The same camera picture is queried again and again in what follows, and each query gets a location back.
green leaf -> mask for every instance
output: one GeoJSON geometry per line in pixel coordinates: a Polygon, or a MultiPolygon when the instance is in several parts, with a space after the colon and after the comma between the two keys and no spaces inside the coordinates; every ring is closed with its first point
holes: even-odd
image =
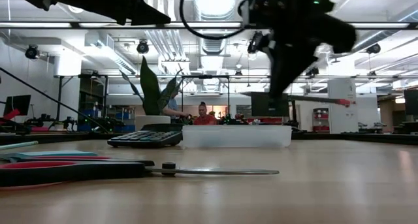
{"type": "Polygon", "coordinates": [[[177,85],[177,75],[181,72],[182,70],[180,69],[177,73],[176,76],[171,79],[166,88],[164,89],[164,91],[161,93],[161,96],[158,100],[158,109],[160,111],[163,111],[164,107],[167,106],[167,104],[170,101],[171,95],[173,92],[178,91],[180,88],[180,84],[177,85]]]}
{"type": "Polygon", "coordinates": [[[144,93],[144,101],[142,107],[145,114],[149,116],[160,115],[158,100],[160,99],[160,90],[158,78],[155,73],[149,68],[145,57],[142,58],[140,70],[140,84],[142,92],[144,93]]]}
{"type": "Polygon", "coordinates": [[[123,78],[124,80],[128,81],[128,83],[131,85],[131,88],[132,88],[132,90],[133,90],[134,94],[135,94],[135,95],[138,95],[138,96],[139,96],[139,98],[141,98],[141,101],[142,101],[142,102],[144,102],[144,98],[143,98],[143,97],[141,96],[141,94],[139,93],[139,91],[138,91],[137,87],[135,87],[135,85],[134,85],[134,84],[132,84],[132,82],[131,82],[131,80],[129,79],[129,77],[128,77],[125,73],[123,73],[123,72],[122,72],[122,70],[119,70],[119,71],[122,73],[122,78],[123,78]]]}

scissor handle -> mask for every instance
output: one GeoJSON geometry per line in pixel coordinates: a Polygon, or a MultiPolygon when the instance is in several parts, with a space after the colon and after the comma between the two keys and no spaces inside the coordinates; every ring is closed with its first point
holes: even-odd
{"type": "Polygon", "coordinates": [[[143,163],[104,161],[32,161],[0,165],[0,187],[82,180],[141,178],[143,163]]]}
{"type": "Polygon", "coordinates": [[[13,158],[17,162],[28,162],[28,161],[103,161],[103,162],[135,162],[143,163],[145,166],[154,166],[153,161],[146,160],[136,160],[136,159],[117,159],[111,157],[102,157],[102,156],[33,156],[33,157],[24,157],[24,158],[13,158]]]}

clear plastic container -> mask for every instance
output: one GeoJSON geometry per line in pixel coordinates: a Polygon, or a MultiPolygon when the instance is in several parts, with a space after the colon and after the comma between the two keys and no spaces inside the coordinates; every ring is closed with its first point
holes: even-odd
{"type": "Polygon", "coordinates": [[[185,125],[186,148],[282,148],[291,143],[292,128],[282,125],[185,125]]]}

table surface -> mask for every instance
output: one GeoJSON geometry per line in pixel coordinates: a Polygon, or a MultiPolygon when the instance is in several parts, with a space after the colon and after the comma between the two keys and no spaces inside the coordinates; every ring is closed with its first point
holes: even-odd
{"type": "Polygon", "coordinates": [[[418,148],[296,140],[289,148],[111,148],[104,140],[2,151],[82,150],[270,176],[155,176],[0,191],[2,223],[417,223],[418,148]]]}

man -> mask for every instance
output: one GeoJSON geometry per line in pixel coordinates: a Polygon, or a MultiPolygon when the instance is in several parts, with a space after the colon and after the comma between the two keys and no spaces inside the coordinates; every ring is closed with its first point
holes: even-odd
{"type": "Polygon", "coordinates": [[[184,116],[188,117],[189,114],[185,112],[178,111],[176,99],[174,99],[178,94],[178,91],[174,90],[171,93],[169,103],[164,107],[163,114],[166,116],[170,116],[171,120],[174,121],[177,117],[184,116]]]}
{"type": "Polygon", "coordinates": [[[204,102],[199,105],[199,117],[193,122],[194,125],[215,125],[217,124],[214,116],[207,114],[208,109],[204,102]]]}

